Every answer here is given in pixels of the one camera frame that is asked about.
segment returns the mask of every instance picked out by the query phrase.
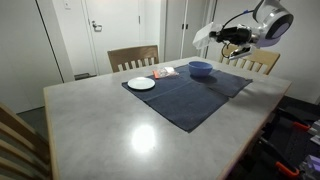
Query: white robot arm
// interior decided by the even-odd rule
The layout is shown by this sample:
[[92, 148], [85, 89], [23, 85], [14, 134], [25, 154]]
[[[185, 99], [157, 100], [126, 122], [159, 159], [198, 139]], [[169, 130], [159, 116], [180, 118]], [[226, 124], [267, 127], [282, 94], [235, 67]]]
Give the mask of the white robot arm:
[[231, 44], [238, 45], [239, 48], [232, 52], [228, 58], [238, 59], [251, 54], [253, 46], [267, 47], [279, 42], [280, 37], [289, 29], [293, 21], [293, 15], [279, 3], [279, 0], [261, 0], [253, 11], [245, 11], [238, 16], [249, 12], [253, 13], [253, 19], [260, 24], [258, 28], [240, 24], [237, 27], [225, 28], [233, 18], [223, 26], [220, 25], [220, 30], [211, 31], [207, 37], [201, 37], [203, 30], [202, 33], [200, 30], [200, 33], [198, 32], [199, 34], [197, 33], [195, 37], [194, 45], [199, 44], [201, 40], [206, 41], [208, 38], [214, 39], [218, 43], [226, 44], [226, 41], [229, 41]]

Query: wooden chair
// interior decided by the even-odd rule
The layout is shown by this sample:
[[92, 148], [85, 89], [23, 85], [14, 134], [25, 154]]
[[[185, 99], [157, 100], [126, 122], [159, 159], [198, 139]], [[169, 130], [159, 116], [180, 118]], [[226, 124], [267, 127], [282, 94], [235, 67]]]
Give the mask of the wooden chair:
[[152, 59], [153, 64], [159, 64], [157, 45], [112, 50], [108, 51], [108, 56], [113, 72], [120, 71], [119, 65], [123, 70], [127, 70], [127, 66], [133, 69], [134, 66], [139, 68], [141, 65], [152, 65]]
[[[5, 137], [0, 139], [0, 151], [6, 152], [6, 155], [1, 153], [0, 168], [7, 170], [10, 176], [51, 179], [48, 142], [1, 103], [0, 135]], [[0, 179], [7, 178], [0, 174]]]
[[[223, 54], [225, 54], [226, 56], [230, 55], [230, 53], [234, 50], [237, 49], [237, 46], [234, 45], [229, 45], [229, 48], [227, 49], [227, 47], [225, 47], [223, 49]], [[237, 60], [229, 60], [227, 58], [224, 58], [222, 55], [219, 59], [220, 63], [224, 62], [226, 64], [230, 64], [230, 62], [232, 62], [233, 66], [236, 67], [240, 67], [240, 68], [246, 68], [250, 71], [255, 71], [255, 72], [260, 72], [261, 67], [263, 65], [266, 66], [265, 70], [262, 72], [263, 74], [269, 75], [270, 71], [272, 70], [272, 68], [274, 67], [274, 65], [276, 64], [276, 62], [278, 61], [280, 57], [279, 53], [275, 53], [275, 52], [271, 52], [271, 51], [266, 51], [266, 50], [262, 50], [262, 49], [256, 49], [253, 54], [237, 59]]]

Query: blue bowl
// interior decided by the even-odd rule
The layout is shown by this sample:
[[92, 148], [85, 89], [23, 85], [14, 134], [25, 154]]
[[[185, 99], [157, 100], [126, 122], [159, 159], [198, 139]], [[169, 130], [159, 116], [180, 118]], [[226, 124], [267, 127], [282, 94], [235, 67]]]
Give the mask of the blue bowl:
[[212, 65], [201, 62], [201, 61], [191, 61], [189, 62], [189, 72], [194, 77], [206, 77], [210, 74], [212, 70]]

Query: white plate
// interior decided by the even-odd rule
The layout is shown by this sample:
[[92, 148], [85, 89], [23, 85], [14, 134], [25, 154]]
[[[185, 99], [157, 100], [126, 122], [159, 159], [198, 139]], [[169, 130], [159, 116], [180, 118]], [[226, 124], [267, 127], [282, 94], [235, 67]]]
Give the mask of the white plate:
[[137, 77], [128, 81], [128, 86], [136, 90], [146, 90], [152, 88], [156, 83], [154, 80], [145, 77]]

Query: table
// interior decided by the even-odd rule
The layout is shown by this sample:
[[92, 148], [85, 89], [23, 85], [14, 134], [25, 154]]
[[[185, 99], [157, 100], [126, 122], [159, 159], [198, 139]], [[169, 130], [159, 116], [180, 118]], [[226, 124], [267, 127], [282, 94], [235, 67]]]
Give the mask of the table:
[[[252, 78], [193, 132], [176, 127], [121, 86], [189, 61]], [[223, 179], [291, 82], [191, 57], [44, 89], [55, 179]]]

